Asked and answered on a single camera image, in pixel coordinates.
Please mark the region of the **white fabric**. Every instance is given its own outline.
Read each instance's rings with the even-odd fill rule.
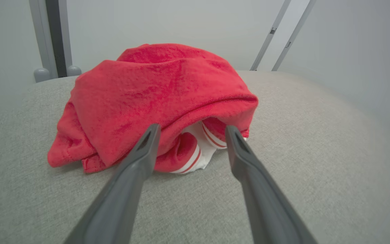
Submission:
[[[206,136],[204,135],[204,132],[202,129],[202,122],[198,122],[198,123],[195,123],[191,126],[188,126],[181,133],[186,133],[186,132],[189,132],[193,136],[195,136],[195,138],[197,139],[197,142],[198,142],[197,149],[198,149],[198,147],[200,148],[201,154],[200,154],[197,162],[195,162],[195,164],[190,168],[190,170],[187,170],[186,172],[184,172],[184,170],[186,170],[187,167],[189,167],[192,164],[192,162],[193,162],[192,158],[198,156],[198,150],[195,150],[191,159],[189,159],[189,161],[186,163],[186,165],[183,166],[183,168],[176,170],[176,171],[173,171],[171,173],[184,172],[183,174],[185,174],[185,173],[193,172],[199,168],[205,169],[207,164],[209,164],[210,159],[212,159],[213,153],[215,153],[215,151],[216,151],[216,148],[213,147],[212,144],[210,144],[210,142],[207,140]]]
[[[212,134],[203,122],[201,122],[201,125],[203,128],[203,133],[207,134],[206,139],[210,143],[210,145],[217,149],[226,149],[226,142],[221,141],[221,139],[217,138],[214,134]]]

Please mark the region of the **gray upholstered surface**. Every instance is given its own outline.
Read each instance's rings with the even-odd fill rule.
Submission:
[[[240,72],[260,99],[249,145],[319,243],[390,243],[390,133],[311,82]],[[61,243],[113,168],[51,168],[46,153],[74,77],[32,86],[0,121],[0,243]],[[250,243],[226,151],[205,170],[154,174],[132,243]]]

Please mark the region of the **gray fabric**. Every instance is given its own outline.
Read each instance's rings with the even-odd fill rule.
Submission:
[[[248,143],[319,243],[390,243],[390,133],[312,82],[239,74],[260,99]],[[113,173],[46,162],[74,79],[32,86],[0,121],[0,243],[61,243]],[[131,243],[250,242],[226,151],[144,184]]]

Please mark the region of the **towel fold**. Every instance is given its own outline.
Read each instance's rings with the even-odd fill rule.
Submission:
[[[104,170],[158,123],[155,170],[187,173],[204,168],[213,154],[201,141],[226,148],[226,125],[248,137],[257,105],[231,65],[215,54],[179,44],[130,48],[76,79],[48,162],[59,167],[81,160],[86,173]]]

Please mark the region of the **red stripe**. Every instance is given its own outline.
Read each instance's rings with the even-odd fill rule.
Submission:
[[[195,161],[192,163],[192,165],[191,165],[189,168],[186,168],[186,170],[184,170],[183,172],[181,172],[181,174],[182,174],[182,173],[185,173],[185,172],[188,171],[188,170],[190,170],[190,169],[192,168],[192,166],[198,161],[199,156],[201,156],[201,149],[199,150],[198,156],[196,157],[196,159],[195,159]]]
[[[206,136],[207,136],[215,145],[217,145],[217,146],[220,147],[220,148],[226,148],[226,146],[219,145],[217,142],[215,142],[215,141],[209,136],[209,134],[207,133],[207,131],[205,131],[204,125],[202,126],[202,129],[204,130]]]

